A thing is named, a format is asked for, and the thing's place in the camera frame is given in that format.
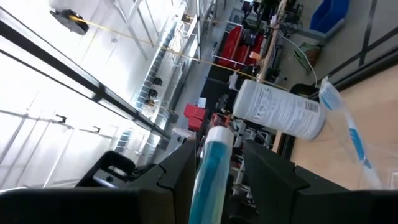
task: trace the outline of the floor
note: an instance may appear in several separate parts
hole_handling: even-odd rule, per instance
[[[301,20],[304,28],[308,28],[312,14],[322,0],[299,0],[299,2],[304,5]],[[335,82],[358,68],[361,59],[362,63],[369,62],[396,46],[398,37],[395,34],[398,22],[394,18],[398,17],[397,12],[396,1],[351,0],[344,27],[326,44],[314,67],[317,79],[321,80],[331,74],[330,80]],[[373,19],[369,18],[370,14],[374,14]],[[390,39],[379,44],[380,39],[388,37]],[[291,40],[297,45],[302,42],[314,44],[314,40],[299,35],[293,35]],[[280,84],[288,89],[296,83],[313,84],[315,81],[313,74],[307,74],[293,58],[295,49],[295,46],[286,42],[280,63],[281,74],[288,77],[287,81],[282,81]]]
[[[226,10],[222,10],[223,8],[223,2],[219,1],[219,6],[218,6],[218,20],[225,21],[228,20],[231,11],[233,10],[234,7],[238,6],[239,0],[231,1],[235,2],[235,4],[227,4]],[[213,57],[211,56],[211,50],[213,48],[213,43],[214,42],[221,42],[221,39],[224,34],[224,30],[226,28],[226,24],[217,24],[216,26],[213,27],[211,32],[205,37],[204,40],[202,40],[202,59],[212,62]],[[188,119],[184,117],[183,111],[185,109],[185,106],[187,103],[195,104],[202,92],[203,86],[205,85],[206,82],[206,76],[209,73],[211,68],[211,65],[208,63],[194,63],[191,68],[191,72],[188,75],[187,82],[185,84],[185,88],[183,89],[183,92],[181,94],[181,97],[177,103],[177,107],[175,109],[175,112],[177,114],[180,114],[180,117],[177,121],[177,124],[175,125],[176,128],[182,128],[182,129],[187,129],[188,128]],[[172,139],[170,140],[170,144],[166,151],[158,151],[155,162],[159,163],[163,159],[165,159],[171,152],[173,152],[177,147],[179,147],[179,144],[177,142],[178,136],[176,134],[172,135]]]

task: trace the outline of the wire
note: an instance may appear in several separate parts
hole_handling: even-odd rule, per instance
[[[97,24],[97,23],[95,23],[95,22],[86,21],[86,20],[84,20],[84,19],[80,19],[80,18],[77,18],[77,17],[75,17],[75,16],[70,16],[70,19],[73,20],[73,21],[85,22],[85,23],[87,23],[87,24],[89,24],[89,25],[98,27],[98,28],[100,28],[100,29],[103,29],[103,30],[106,30],[106,31],[110,31],[110,32],[114,32],[114,33],[116,33],[116,34],[122,35],[122,36],[124,36],[124,37],[128,37],[128,38],[130,38],[130,39],[134,39],[134,37],[132,37],[132,36],[130,36],[130,35],[123,34],[122,32],[119,32],[119,31],[117,31],[117,30],[110,29],[110,28],[108,28],[108,27],[99,25],[99,24]],[[139,42],[143,42],[143,43],[147,43],[147,44],[151,44],[151,45],[152,45],[152,43],[149,42],[149,41],[147,41],[147,40],[138,39],[138,41],[139,41]],[[233,68],[229,68],[229,67],[226,67],[226,66],[218,65],[218,64],[213,63],[213,62],[208,62],[208,61],[206,61],[206,60],[202,60],[202,59],[198,59],[198,58],[195,58],[195,57],[191,57],[191,56],[189,56],[189,55],[185,55],[185,54],[183,54],[183,53],[176,52],[176,51],[174,51],[174,50],[172,50],[172,49],[169,49],[168,47],[164,47],[164,46],[161,46],[161,45],[156,46],[156,47],[162,48],[162,49],[164,49],[164,50],[166,50],[166,51],[168,51],[168,52],[171,52],[171,53],[173,53],[173,54],[175,54],[175,55],[179,55],[179,56],[181,56],[181,57],[186,57],[186,58],[189,58],[189,59],[194,60],[194,61],[197,61],[197,62],[203,62],[203,63],[209,64],[209,65],[212,65],[212,66],[216,66],[216,67],[223,68],[223,69],[226,69],[226,70],[229,70],[229,71],[232,71],[232,72],[236,72],[236,73],[241,74],[241,75],[243,75],[243,76],[245,76],[245,77],[249,77],[249,78],[258,80],[258,81],[260,81],[260,82],[262,82],[262,83],[265,83],[265,84],[271,85],[271,86],[273,86],[273,87],[279,88],[279,89],[281,89],[281,90],[288,91],[288,89],[286,89],[286,88],[284,88],[284,87],[281,87],[281,86],[279,86],[279,85],[276,85],[276,84],[274,84],[274,83],[271,83],[271,82],[268,82],[268,81],[265,81],[265,80],[260,80],[260,79],[258,79],[256,76],[254,76],[254,75],[249,75],[249,74],[247,74],[247,73],[241,72],[241,71],[239,71],[239,70],[235,70],[235,69],[233,69]]]
[[[297,44],[295,44],[293,41],[291,41],[291,40],[289,40],[288,38],[286,38],[286,37],[285,37],[283,34],[281,34],[280,32],[278,32],[278,34],[279,34],[282,38],[284,38],[285,40],[289,41],[289,42],[292,43],[294,46],[296,46],[296,48],[297,48],[299,51],[301,51],[301,53],[303,53],[305,59],[306,59],[307,62],[308,62],[308,65],[310,66],[310,68],[311,68],[311,70],[312,70],[312,72],[313,72],[313,76],[315,77],[315,87],[316,87],[316,86],[318,85],[317,74],[315,73],[315,70],[313,69],[313,67],[312,67],[312,65],[311,65],[311,63],[310,63],[310,61],[309,61],[307,55],[306,55],[306,54],[304,53],[304,51],[303,51]]]
[[[187,19],[194,19],[194,17],[192,16],[186,16]],[[212,22],[212,23],[228,23],[228,21],[214,21],[212,19],[200,19],[201,21],[208,21],[208,22]]]
[[[286,36],[290,37],[303,29],[303,22],[293,14],[285,14],[282,21],[283,24],[281,24],[280,30]]]

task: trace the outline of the blue liquid bottle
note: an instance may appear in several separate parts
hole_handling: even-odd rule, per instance
[[[189,224],[221,223],[233,139],[228,128],[210,129],[193,189]]]

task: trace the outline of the plastic wrap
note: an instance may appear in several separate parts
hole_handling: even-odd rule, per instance
[[[398,189],[398,157],[392,153],[394,146],[367,142],[363,138],[352,113],[327,77],[322,80],[319,99],[333,134],[352,163],[361,167],[357,189]]]

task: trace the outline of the wooden table surface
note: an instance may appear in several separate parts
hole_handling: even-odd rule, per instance
[[[382,183],[398,189],[398,66],[342,91]],[[362,177],[353,148],[345,149],[336,137],[341,131],[327,122],[312,141],[297,138],[290,160],[348,189],[370,189]],[[273,150],[277,150],[278,133]]]

